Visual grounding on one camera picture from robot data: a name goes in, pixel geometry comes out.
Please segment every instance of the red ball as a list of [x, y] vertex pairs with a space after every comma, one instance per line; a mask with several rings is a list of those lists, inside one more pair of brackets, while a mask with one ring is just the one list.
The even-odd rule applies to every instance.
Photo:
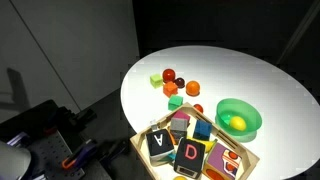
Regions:
[[200, 104], [195, 104], [193, 107], [195, 107], [196, 109], [198, 109], [198, 111], [203, 113], [203, 108], [202, 108], [202, 106]]
[[172, 69], [166, 69], [162, 73], [162, 79], [164, 83], [167, 83], [169, 81], [174, 81], [176, 78], [176, 73]]

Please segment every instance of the black block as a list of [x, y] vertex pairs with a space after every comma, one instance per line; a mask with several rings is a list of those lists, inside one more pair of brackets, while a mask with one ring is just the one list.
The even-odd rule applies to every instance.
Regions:
[[197, 179], [202, 173], [204, 152], [205, 145], [182, 138], [174, 162], [174, 171]]
[[157, 156], [174, 149], [169, 132], [161, 129], [146, 134], [150, 156]]

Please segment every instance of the green bowl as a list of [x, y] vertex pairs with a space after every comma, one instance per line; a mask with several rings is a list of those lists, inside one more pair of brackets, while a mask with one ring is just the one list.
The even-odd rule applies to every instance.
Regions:
[[[233, 116], [240, 116], [246, 122], [246, 129], [239, 131], [229, 126]], [[255, 134], [262, 125], [259, 112], [250, 104], [239, 99], [224, 99], [217, 105], [216, 124], [232, 136]]]

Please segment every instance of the toy block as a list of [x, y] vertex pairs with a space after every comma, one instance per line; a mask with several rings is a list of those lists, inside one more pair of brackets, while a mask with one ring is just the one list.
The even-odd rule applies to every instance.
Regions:
[[170, 125], [170, 134], [174, 137], [175, 142], [187, 136], [188, 122], [184, 119], [172, 118]]
[[173, 115], [173, 118], [185, 119], [188, 122], [188, 126], [190, 124], [190, 116], [180, 110]]
[[202, 172], [204, 150], [203, 144], [182, 138], [173, 165], [174, 171], [198, 179]]
[[169, 99], [169, 102], [168, 102], [168, 109], [170, 111], [174, 111], [182, 104], [183, 104], [183, 97], [177, 96], [177, 95], [172, 95]]
[[202, 173], [210, 179], [234, 180], [241, 159], [230, 149], [216, 143], [204, 161]]
[[178, 86], [172, 81], [167, 82], [163, 86], [163, 93], [170, 98], [173, 94], [178, 94]]
[[162, 76], [160, 74], [150, 76], [150, 83], [154, 88], [161, 87], [163, 85]]
[[193, 138], [209, 141], [212, 125], [202, 120], [197, 120], [196, 127], [194, 129]]
[[170, 162], [169, 154], [174, 152], [174, 147], [166, 129], [160, 129], [146, 134], [149, 159], [152, 166], [159, 166]]

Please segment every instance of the gray wall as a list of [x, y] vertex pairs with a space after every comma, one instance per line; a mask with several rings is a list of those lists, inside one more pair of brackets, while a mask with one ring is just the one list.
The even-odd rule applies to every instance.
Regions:
[[[0, 102], [12, 101], [10, 67], [20, 72], [31, 107], [53, 99], [79, 112], [120, 88], [139, 57], [131, 1], [12, 3], [0, 0]], [[1, 119], [17, 113], [0, 104]]]

